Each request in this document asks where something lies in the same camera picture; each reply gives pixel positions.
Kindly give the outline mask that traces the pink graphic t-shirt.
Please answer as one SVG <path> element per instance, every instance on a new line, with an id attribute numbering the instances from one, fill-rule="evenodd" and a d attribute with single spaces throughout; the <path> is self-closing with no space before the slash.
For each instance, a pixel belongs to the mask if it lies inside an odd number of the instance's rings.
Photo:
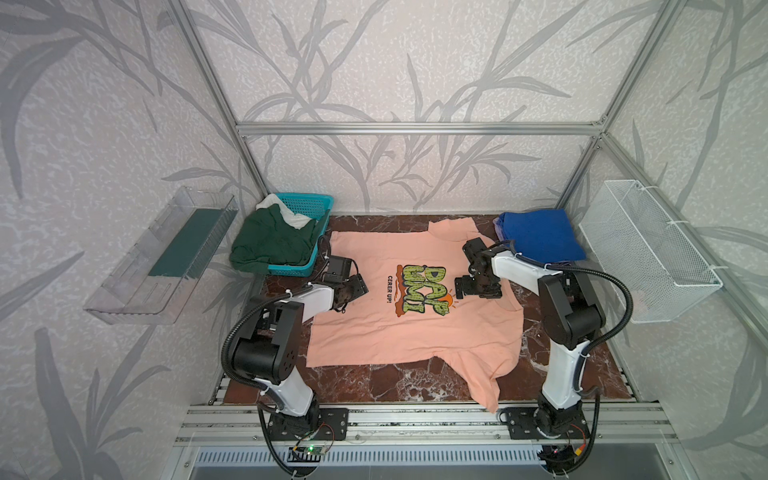
<path id="1" fill-rule="evenodd" d="M 345 312 L 318 314 L 306 354 L 310 368 L 442 359 L 471 398 L 498 409 L 498 378 L 518 364 L 524 312 L 511 287 L 499 299 L 460 296 L 464 244 L 480 237 L 473 219 L 432 222 L 420 232 L 341 231 L 334 254 L 355 260 L 368 292 Z"/>

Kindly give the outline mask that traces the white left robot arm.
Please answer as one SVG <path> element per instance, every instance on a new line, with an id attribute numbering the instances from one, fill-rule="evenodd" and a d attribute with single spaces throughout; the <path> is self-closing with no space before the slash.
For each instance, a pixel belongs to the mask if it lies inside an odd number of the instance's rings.
<path id="1" fill-rule="evenodd" d="M 296 368 L 302 325 L 320 313 L 341 313 L 367 293 L 362 275 L 355 274 L 255 298 L 223 341 L 220 363 L 225 375 L 266 394 L 277 413 L 307 416 L 315 394 Z"/>

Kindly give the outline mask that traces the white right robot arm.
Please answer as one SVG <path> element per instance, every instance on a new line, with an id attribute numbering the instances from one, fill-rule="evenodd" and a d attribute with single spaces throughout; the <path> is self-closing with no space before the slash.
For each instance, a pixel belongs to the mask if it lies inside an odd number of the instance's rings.
<path id="1" fill-rule="evenodd" d="M 469 266 L 468 273 L 455 280 L 459 297 L 499 299 L 504 280 L 539 297 L 550 354 L 534 422 L 543 437 L 561 436 L 580 420 L 585 349 L 605 324 L 588 275 L 567 265 L 529 259 L 503 242 L 488 246 L 479 237 L 466 241 L 462 251 Z"/>

